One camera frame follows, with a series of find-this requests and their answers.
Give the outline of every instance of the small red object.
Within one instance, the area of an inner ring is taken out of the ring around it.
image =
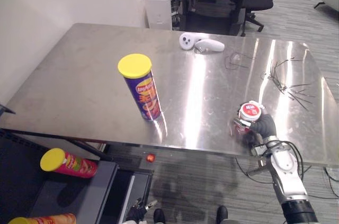
[[[148,154],[146,157],[146,161],[148,162],[154,162],[155,161],[155,155],[154,154]]]

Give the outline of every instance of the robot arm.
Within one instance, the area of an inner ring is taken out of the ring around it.
[[[291,148],[277,138],[275,123],[271,115],[263,106],[261,109],[262,115],[255,123],[251,123],[250,126],[248,122],[243,123],[263,138],[264,148],[256,149],[255,152],[265,157],[266,165],[258,170],[267,169],[271,173],[273,188],[287,224],[319,223],[298,175],[297,159],[290,152]]]

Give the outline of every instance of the black glove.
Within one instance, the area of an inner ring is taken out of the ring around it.
[[[267,113],[262,113],[259,119],[251,124],[249,129],[259,133],[262,138],[276,136],[275,123],[271,115]]]
[[[129,209],[126,217],[126,221],[134,220],[136,223],[144,219],[145,213],[147,212],[141,199],[138,199],[136,204]]]

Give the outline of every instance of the chair leg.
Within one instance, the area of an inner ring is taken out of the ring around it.
[[[318,7],[320,4],[325,4],[325,3],[324,3],[324,2],[320,2],[320,3],[318,3],[316,6],[314,6],[313,8]]]
[[[251,23],[253,23],[253,24],[256,24],[256,25],[260,26],[259,29],[258,29],[258,32],[261,32],[263,30],[264,25],[262,23],[258,22],[257,20],[255,20],[255,19],[253,19],[251,17],[246,17],[246,20],[251,22]]]
[[[242,33],[241,33],[241,37],[244,37],[244,36],[246,36],[246,34],[245,34],[245,26],[246,26],[246,19],[244,20],[244,23],[243,23],[243,29],[242,29]]]

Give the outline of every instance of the red and white cap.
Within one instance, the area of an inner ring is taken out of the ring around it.
[[[261,115],[261,109],[259,103],[255,101],[249,101],[244,103],[239,110],[239,118],[248,122],[255,122]]]

